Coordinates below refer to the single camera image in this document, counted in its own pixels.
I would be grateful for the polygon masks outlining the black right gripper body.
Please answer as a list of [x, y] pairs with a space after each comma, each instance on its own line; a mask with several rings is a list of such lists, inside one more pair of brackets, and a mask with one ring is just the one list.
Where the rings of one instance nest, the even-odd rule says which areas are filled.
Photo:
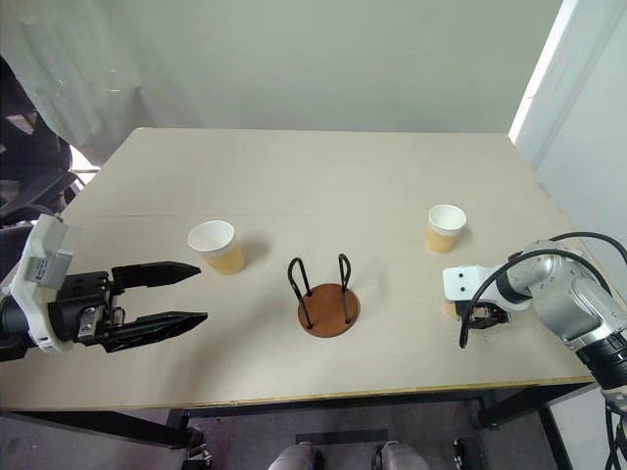
[[492, 303], [478, 303], [469, 315], [468, 329], [487, 329], [510, 323], [511, 314]]

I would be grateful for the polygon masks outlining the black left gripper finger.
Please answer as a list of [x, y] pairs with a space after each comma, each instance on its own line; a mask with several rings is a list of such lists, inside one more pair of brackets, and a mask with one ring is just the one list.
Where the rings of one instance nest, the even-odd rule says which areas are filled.
[[104, 349], [116, 353], [177, 337], [208, 319], [206, 312], [169, 311], [138, 317], [109, 328], [104, 333]]
[[112, 268], [116, 294], [137, 287], [172, 285], [200, 273], [199, 267], [178, 261], [157, 261]]

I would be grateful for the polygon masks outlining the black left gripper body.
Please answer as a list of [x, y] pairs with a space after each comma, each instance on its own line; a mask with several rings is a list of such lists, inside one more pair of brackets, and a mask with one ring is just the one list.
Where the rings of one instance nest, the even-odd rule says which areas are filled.
[[123, 324], [117, 306], [123, 287], [107, 271], [69, 275], [48, 305], [49, 318], [58, 339], [85, 346], [106, 345], [112, 331]]

